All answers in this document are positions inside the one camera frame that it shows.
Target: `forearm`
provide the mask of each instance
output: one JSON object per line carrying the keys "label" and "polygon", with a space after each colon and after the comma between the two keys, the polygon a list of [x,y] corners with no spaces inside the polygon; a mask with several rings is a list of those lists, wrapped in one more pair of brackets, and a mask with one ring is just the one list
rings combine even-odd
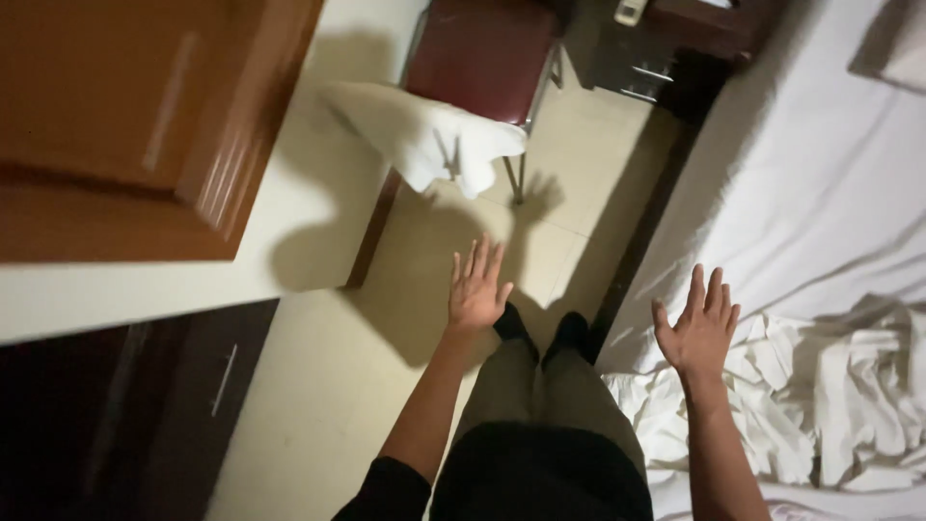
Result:
{"label": "forearm", "polygon": [[769,519],[746,460],[722,380],[682,380],[688,406],[688,446],[694,519]]}
{"label": "forearm", "polygon": [[474,332],[448,327],[380,449],[434,484],[444,457]]}

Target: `chair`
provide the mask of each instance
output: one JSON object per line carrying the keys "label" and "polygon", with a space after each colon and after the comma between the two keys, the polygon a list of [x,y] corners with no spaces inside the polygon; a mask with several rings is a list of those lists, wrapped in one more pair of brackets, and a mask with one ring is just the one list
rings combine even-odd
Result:
{"label": "chair", "polygon": [[[559,34],[557,15],[535,0],[432,0],[419,18],[403,85],[530,136],[547,79],[562,88]],[[526,155],[517,180],[504,158],[515,204],[524,200]]]}

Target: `metal drawer handle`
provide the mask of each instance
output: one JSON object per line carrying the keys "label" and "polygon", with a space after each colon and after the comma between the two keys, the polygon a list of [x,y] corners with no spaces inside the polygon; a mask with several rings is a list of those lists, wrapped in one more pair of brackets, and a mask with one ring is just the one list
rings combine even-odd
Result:
{"label": "metal drawer handle", "polygon": [[628,96],[631,96],[631,97],[635,97],[635,98],[637,98],[637,99],[642,99],[642,100],[648,101],[648,102],[650,102],[650,103],[656,103],[656,102],[658,101],[657,99],[655,99],[655,98],[652,97],[651,95],[645,95],[645,94],[635,93],[634,91],[627,90],[627,89],[620,89],[620,92],[621,92],[622,94],[625,94],[625,95],[628,95]]}
{"label": "metal drawer handle", "polygon": [[222,375],[222,382],[219,384],[219,392],[216,393],[216,398],[212,401],[213,418],[219,413],[219,404],[222,403],[222,395],[225,394],[225,384],[229,381],[229,374],[232,372],[232,364],[234,363],[234,355],[236,354],[238,354],[238,344],[235,344],[234,347],[231,348],[229,362],[225,365],[225,374]]}
{"label": "metal drawer handle", "polygon": [[649,70],[649,69],[644,69],[644,68],[642,68],[642,67],[637,67],[637,66],[635,66],[635,65],[632,65],[631,68],[632,68],[633,70],[636,70],[637,72],[639,72],[639,73],[641,73],[641,74],[646,74],[646,75],[652,76],[652,77],[654,77],[654,78],[659,78],[660,80],[662,80],[662,81],[664,81],[664,82],[674,82],[674,81],[675,81],[675,80],[673,80],[670,76],[666,76],[665,74],[659,74],[658,72],[653,72],[653,71],[651,71],[651,70]]}

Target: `black sleeve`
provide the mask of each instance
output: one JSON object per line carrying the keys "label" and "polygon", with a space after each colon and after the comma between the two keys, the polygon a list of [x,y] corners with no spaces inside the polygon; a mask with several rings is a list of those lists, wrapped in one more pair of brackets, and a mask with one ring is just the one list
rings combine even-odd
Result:
{"label": "black sleeve", "polygon": [[390,457],[377,458],[360,492],[334,519],[421,519],[430,497],[431,485],[415,469]]}

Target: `floor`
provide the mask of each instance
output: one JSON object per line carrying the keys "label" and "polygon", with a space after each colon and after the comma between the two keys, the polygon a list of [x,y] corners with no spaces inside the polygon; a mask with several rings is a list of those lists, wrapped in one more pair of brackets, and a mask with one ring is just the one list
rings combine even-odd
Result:
{"label": "floor", "polygon": [[[282,300],[209,519],[330,518],[356,493],[440,336],[452,254],[482,230],[507,242],[502,277],[541,349],[565,311],[591,320],[677,131],[567,77],[546,90],[522,206],[501,161],[475,200],[449,182],[404,189],[360,290]],[[457,416],[494,343],[487,332],[474,353]]]}

